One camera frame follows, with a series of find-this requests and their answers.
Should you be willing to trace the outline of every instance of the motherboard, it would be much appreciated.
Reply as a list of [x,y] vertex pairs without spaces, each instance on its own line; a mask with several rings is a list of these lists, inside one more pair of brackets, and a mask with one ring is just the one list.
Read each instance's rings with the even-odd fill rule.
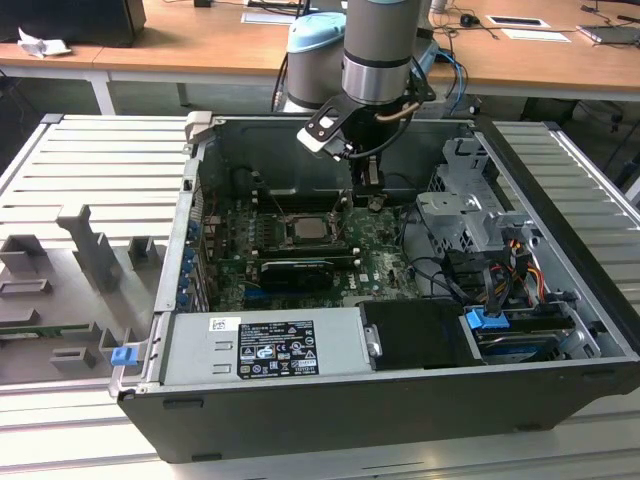
[[204,219],[212,310],[419,297],[398,245],[400,207],[379,207],[348,195],[221,200]]

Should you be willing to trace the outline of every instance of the computer case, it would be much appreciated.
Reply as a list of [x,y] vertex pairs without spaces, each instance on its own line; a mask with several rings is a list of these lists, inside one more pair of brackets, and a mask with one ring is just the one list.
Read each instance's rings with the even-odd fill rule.
[[9,0],[0,8],[0,41],[15,42],[22,28],[70,45],[130,47],[145,21],[142,0]]

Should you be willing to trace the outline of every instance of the warning label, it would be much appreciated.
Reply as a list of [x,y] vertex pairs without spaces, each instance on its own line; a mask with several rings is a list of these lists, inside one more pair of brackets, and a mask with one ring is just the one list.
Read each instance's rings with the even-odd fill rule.
[[238,376],[252,378],[318,375],[313,321],[241,323]]

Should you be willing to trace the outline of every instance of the blue drive latch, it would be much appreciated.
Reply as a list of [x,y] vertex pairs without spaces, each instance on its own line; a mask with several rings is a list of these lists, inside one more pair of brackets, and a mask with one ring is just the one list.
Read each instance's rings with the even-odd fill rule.
[[111,354],[111,365],[114,367],[138,365],[138,347],[118,347]]
[[497,317],[489,317],[484,314],[483,308],[473,308],[465,316],[471,330],[478,328],[509,328],[511,326],[504,312]]

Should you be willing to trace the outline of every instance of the floor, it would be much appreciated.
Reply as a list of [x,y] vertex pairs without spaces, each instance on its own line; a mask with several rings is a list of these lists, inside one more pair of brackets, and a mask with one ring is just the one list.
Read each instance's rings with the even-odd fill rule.
[[[189,85],[190,108],[181,107],[175,85],[163,83],[117,82],[111,85],[116,109],[123,115],[184,115],[190,110],[218,113],[266,113],[270,87]],[[480,97],[483,114],[498,120],[518,120],[525,99]],[[616,146],[640,119],[637,104],[620,104],[623,122],[612,131],[611,115],[617,106],[605,102],[580,102],[573,119],[562,125],[572,140],[602,168]],[[535,120],[557,120],[566,101],[544,100],[535,111]],[[98,114],[98,105],[89,83],[72,80],[23,79],[18,90],[5,89],[0,97],[0,169],[11,161],[44,113]],[[640,152],[640,128],[629,138],[607,169],[615,178],[622,165]]]

